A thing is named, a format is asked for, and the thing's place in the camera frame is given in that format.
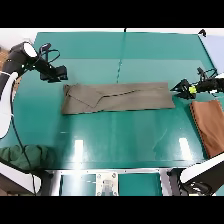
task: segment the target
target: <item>light blue cloth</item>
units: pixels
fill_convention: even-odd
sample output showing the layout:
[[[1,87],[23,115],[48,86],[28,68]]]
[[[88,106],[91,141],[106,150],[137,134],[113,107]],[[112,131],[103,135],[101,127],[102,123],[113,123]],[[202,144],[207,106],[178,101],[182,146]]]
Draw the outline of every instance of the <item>light blue cloth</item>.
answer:
[[[199,35],[218,74],[224,72],[224,36]]]

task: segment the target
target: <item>white mounting plate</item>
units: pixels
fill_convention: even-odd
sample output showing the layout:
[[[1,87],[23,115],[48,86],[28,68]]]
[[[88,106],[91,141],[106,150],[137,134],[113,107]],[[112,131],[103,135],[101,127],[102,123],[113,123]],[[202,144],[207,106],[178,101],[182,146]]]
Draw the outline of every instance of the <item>white mounting plate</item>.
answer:
[[[114,196],[118,196],[118,173],[107,172],[96,174],[96,196],[101,196],[105,181],[110,181]]]

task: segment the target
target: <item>green table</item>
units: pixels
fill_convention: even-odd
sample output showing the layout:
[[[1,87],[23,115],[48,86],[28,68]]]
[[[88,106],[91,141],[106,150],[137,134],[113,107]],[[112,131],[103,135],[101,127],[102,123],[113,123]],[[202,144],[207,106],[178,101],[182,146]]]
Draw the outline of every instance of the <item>green table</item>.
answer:
[[[197,35],[38,33],[35,48],[47,42],[61,52],[53,65],[65,65],[69,80],[45,83],[38,72],[28,72],[14,101],[22,142],[51,149],[54,160],[46,168],[172,167],[207,158],[190,114],[191,101],[175,96],[175,109],[60,114],[64,84],[116,83],[118,76],[119,83],[168,81],[170,88],[183,78],[197,81],[198,67],[213,68]],[[204,93],[197,100],[212,98]],[[76,140],[83,140],[79,157]],[[10,127],[0,147],[15,144]]]

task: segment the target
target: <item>dark green cloth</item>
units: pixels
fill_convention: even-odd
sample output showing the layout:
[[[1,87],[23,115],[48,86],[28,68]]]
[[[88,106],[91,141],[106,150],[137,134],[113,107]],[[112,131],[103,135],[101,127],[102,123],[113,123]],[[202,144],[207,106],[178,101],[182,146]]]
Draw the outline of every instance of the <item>dark green cloth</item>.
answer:
[[[47,159],[48,148],[43,145],[27,145],[25,146],[27,157],[30,161],[32,170],[43,167],[44,162]],[[27,159],[18,146],[4,147],[0,149],[0,158],[17,166],[22,170],[30,170]]]

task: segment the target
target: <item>rust brown cloth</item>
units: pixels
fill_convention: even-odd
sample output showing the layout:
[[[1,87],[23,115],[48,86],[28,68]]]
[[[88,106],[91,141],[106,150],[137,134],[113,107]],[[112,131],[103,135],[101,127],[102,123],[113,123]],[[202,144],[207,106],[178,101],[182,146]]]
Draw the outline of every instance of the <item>rust brown cloth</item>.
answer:
[[[167,82],[65,85],[62,114],[174,108]]]
[[[193,101],[190,110],[208,157],[224,152],[224,114],[220,102]]]

